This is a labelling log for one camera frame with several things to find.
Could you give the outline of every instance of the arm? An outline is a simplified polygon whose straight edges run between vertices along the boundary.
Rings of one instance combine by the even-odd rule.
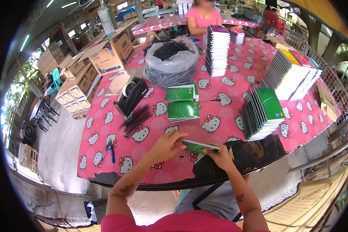
[[[117,181],[108,195],[106,215],[118,213],[126,215],[134,220],[128,206],[129,199],[133,196],[139,182],[151,169],[151,166],[168,160],[179,150],[186,148],[183,144],[173,146],[174,143],[187,133],[175,129],[161,136],[150,151],[134,165],[126,174]]]
[[[187,17],[187,26],[188,26],[188,30],[190,31],[190,34],[195,35],[195,36],[203,35],[207,30],[207,28],[196,27],[197,26],[196,20],[195,20],[195,18],[192,18],[192,17]]]
[[[203,152],[209,155],[218,167],[226,171],[232,185],[237,205],[244,216],[242,230],[244,232],[268,230],[268,225],[262,214],[259,200],[234,165],[227,150],[227,146],[219,143],[210,144],[220,147],[218,153],[214,153],[208,149],[204,149]]]

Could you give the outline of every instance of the tattoo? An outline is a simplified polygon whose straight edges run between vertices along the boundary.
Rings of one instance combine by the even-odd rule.
[[[236,198],[238,202],[241,202],[243,198],[243,193],[240,196],[236,196]]]
[[[123,197],[132,197],[140,181],[141,180],[137,180],[136,182],[126,185],[124,188],[120,189],[120,191],[123,193]]]

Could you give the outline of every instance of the hello kitty print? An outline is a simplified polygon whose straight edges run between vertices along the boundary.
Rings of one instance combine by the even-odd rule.
[[[202,36],[197,37],[202,47]],[[167,114],[168,102],[164,101],[165,91],[146,81],[148,91],[139,105],[148,105],[152,116],[125,138],[119,131],[121,123],[135,115],[135,110],[127,117],[121,115],[113,105],[119,96],[105,96],[115,73],[103,77],[93,99],[93,107],[85,119],[85,127],[81,136],[78,176],[93,178],[95,173],[114,172],[124,175],[143,154],[148,152],[158,137],[171,130],[185,131],[188,138],[198,142],[237,142],[245,141],[244,125],[239,108],[243,102],[250,100],[250,86],[258,87],[274,56],[268,43],[259,39],[245,40],[241,46],[231,43],[228,54],[228,67],[224,76],[210,77],[205,64],[205,53],[200,54],[194,81],[198,86],[200,118],[170,123]],[[134,49],[129,68],[145,65],[144,46]],[[321,78],[313,86],[325,84]],[[317,91],[310,89],[309,94],[297,101],[280,101],[282,113],[286,120],[276,130],[286,152],[297,149],[324,131],[332,122],[320,109],[320,98]],[[112,163],[110,151],[102,160],[102,153],[111,141],[115,154]],[[176,182],[194,178],[194,165],[200,165],[204,154],[180,151],[173,158],[154,164],[142,179],[144,183]]]
[[[230,15],[221,14],[222,23],[229,25],[242,25],[247,27],[258,27],[258,24],[253,21],[241,20],[231,17]],[[151,32],[155,30],[161,30],[172,26],[187,25],[186,14],[165,14],[162,19],[158,17],[149,17],[144,19],[145,23],[142,27],[138,27],[133,30],[133,35],[139,35],[145,32]]]

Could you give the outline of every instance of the concrete floor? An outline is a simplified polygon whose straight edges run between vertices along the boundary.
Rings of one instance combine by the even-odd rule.
[[[60,112],[58,123],[47,133],[38,130],[34,148],[39,151],[38,173],[47,185],[64,192],[86,194],[90,197],[107,197],[109,188],[90,183],[76,176],[79,145],[86,119],[73,120],[55,100],[52,107]],[[321,133],[305,146],[284,158],[251,173],[250,186],[258,196],[263,209],[268,209],[289,196],[301,181],[300,172],[288,173],[292,167],[316,159],[327,149],[327,135]],[[172,213],[178,200],[169,192],[136,192],[129,201],[137,225],[149,225]]]

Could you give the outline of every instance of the green notebook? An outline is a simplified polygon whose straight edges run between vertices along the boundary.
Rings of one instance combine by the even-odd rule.
[[[182,138],[182,143],[187,146],[185,148],[186,151],[193,151],[193,152],[202,153],[202,154],[204,153],[202,151],[202,149],[204,149],[204,148],[213,150],[215,153],[217,153],[220,149],[219,147],[216,147],[216,146],[204,144],[201,142],[190,141],[190,140],[185,139],[185,138]]]
[[[199,101],[199,94],[195,84],[168,87],[166,101]]]
[[[268,121],[285,119],[282,112],[281,104],[276,96],[276,93],[271,88],[256,88],[260,101],[263,104]]]
[[[173,102],[168,104],[170,122],[179,122],[200,117],[198,102]]]

